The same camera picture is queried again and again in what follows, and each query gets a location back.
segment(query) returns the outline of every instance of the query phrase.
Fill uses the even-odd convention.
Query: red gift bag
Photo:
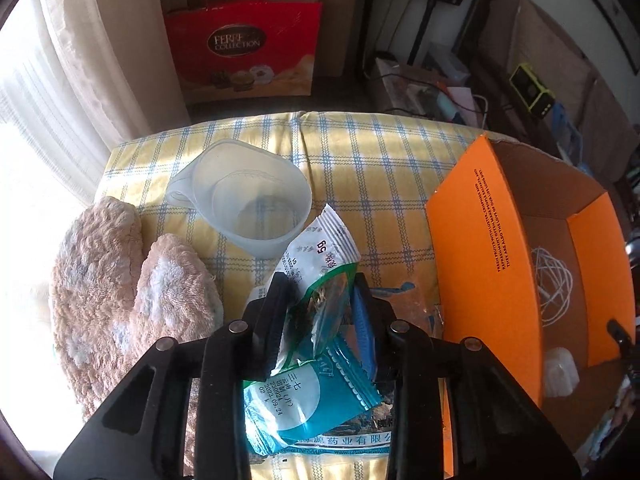
[[[322,3],[230,0],[164,17],[188,103],[309,95]]]

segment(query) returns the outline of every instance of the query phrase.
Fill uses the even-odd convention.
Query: yellow plaid cloth
[[[212,142],[233,138],[291,160],[311,185],[311,222],[329,203],[362,254],[370,286],[409,280],[438,302],[436,269],[424,203],[481,133],[455,124],[377,115],[295,113],[197,124],[127,142],[107,164],[97,197],[135,205],[145,252],[160,235],[185,238],[216,284],[225,320],[241,317],[249,292],[276,260],[255,260],[226,241],[194,210],[164,201],[169,179]],[[254,479],[358,480],[385,477],[386,458],[282,455],[252,466]]]

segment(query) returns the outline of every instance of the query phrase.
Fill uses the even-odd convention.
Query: yellow green device
[[[529,63],[520,63],[509,83],[534,117],[542,119],[556,102],[555,94],[537,78]]]

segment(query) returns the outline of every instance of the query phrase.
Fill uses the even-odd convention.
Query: black cable
[[[432,117],[430,117],[428,115],[419,114],[419,113],[416,113],[416,112],[412,112],[411,110],[407,110],[406,108],[398,108],[398,107],[387,108],[386,110],[383,110],[380,113],[381,114],[388,114],[389,112],[404,112],[405,114],[409,114],[411,116],[424,117],[425,119],[432,119]]]
[[[433,88],[435,88],[435,89],[438,89],[438,90],[440,90],[440,91],[442,92],[442,89],[441,89],[438,85],[436,85],[436,84],[434,84],[434,83],[427,83],[426,81],[420,81],[419,79],[413,79],[413,78],[411,78],[411,77],[407,77],[407,76],[405,76],[405,75],[401,75],[401,74],[385,74],[385,75],[379,75],[378,77],[373,77],[373,78],[369,79],[369,81],[370,81],[370,82],[372,82],[372,81],[377,81],[378,79],[384,79],[385,77],[392,77],[392,76],[393,76],[393,77],[399,77],[400,79],[404,79],[404,80],[406,80],[406,81],[409,81],[409,82],[411,82],[411,83],[416,83],[416,84],[418,84],[418,85],[427,85],[427,86],[431,86],[431,87],[433,87]],[[453,104],[455,104],[457,107],[462,108],[463,110],[466,110],[467,112],[473,112],[473,113],[475,113],[475,114],[477,114],[477,113],[478,113],[478,110],[472,110],[471,108],[467,108],[466,106],[463,106],[463,105],[459,104],[458,102],[454,101],[454,100],[453,100],[453,98],[449,97],[448,95],[447,95],[447,97],[448,97],[448,98],[450,99],[450,101],[451,101]]]

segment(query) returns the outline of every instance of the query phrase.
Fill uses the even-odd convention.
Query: clear plastic cup
[[[296,166],[232,139],[215,142],[175,175],[164,198],[196,209],[256,258],[281,257],[311,211],[311,188]]]

